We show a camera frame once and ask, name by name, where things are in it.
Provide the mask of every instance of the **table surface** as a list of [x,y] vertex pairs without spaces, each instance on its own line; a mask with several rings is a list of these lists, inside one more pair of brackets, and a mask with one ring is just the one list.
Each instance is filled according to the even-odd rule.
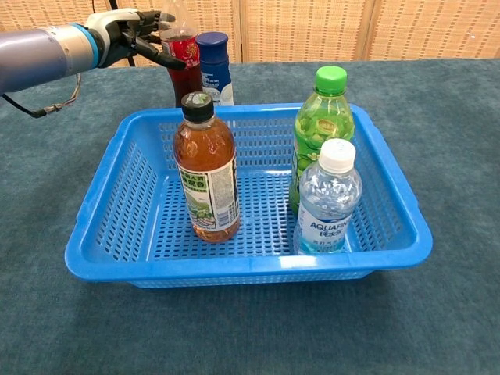
[[[303,102],[318,63],[232,67],[237,104]],[[64,250],[125,116],[171,106],[164,69],[99,70],[34,120],[0,100],[0,373],[471,374],[500,368],[500,60],[349,62],[434,235],[361,280],[141,290],[88,284]],[[12,95],[66,100],[74,78]]]

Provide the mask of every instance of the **red bottle label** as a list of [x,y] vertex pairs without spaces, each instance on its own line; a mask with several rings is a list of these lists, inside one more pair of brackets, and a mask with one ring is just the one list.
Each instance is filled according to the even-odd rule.
[[200,50],[195,37],[183,41],[162,41],[162,46],[164,52],[184,61],[187,68],[192,68],[200,63]]

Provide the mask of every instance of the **white bottle label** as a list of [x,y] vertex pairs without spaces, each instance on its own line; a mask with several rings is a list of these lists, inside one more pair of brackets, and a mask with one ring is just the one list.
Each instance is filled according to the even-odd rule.
[[240,216],[236,157],[216,170],[196,172],[179,166],[189,216],[194,226],[208,231],[229,228]]
[[224,86],[222,91],[217,90],[214,87],[203,87],[203,91],[213,99],[213,104],[218,105],[234,105],[233,100],[233,84],[228,84]]
[[298,225],[302,229],[302,237],[308,243],[317,246],[335,246],[341,241],[345,236],[351,216],[340,220],[320,220],[305,209],[302,203],[298,207]]

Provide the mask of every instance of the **green drink bottle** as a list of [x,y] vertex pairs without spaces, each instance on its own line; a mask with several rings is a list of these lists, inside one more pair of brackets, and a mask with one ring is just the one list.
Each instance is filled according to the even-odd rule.
[[295,119],[295,143],[291,164],[290,207],[297,213],[298,183],[305,168],[320,156],[321,145],[331,138],[350,141],[354,120],[347,100],[347,72],[340,66],[323,66],[316,72],[314,93]]

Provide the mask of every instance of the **woven wall panel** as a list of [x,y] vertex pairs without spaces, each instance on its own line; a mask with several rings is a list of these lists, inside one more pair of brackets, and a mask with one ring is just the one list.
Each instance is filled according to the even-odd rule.
[[[104,0],[95,0],[95,10],[106,11]],[[0,27],[11,31],[84,23],[91,13],[91,0],[1,0]]]
[[365,4],[371,6],[365,0],[243,0],[244,62],[355,59],[364,42]]
[[378,0],[366,59],[491,58],[500,0]]
[[[120,8],[132,7],[139,10],[161,9],[161,0],[119,0]],[[241,63],[240,8],[238,0],[184,0],[200,32],[222,31],[229,37],[227,53],[232,63]],[[142,57],[137,57],[139,66],[151,66]]]

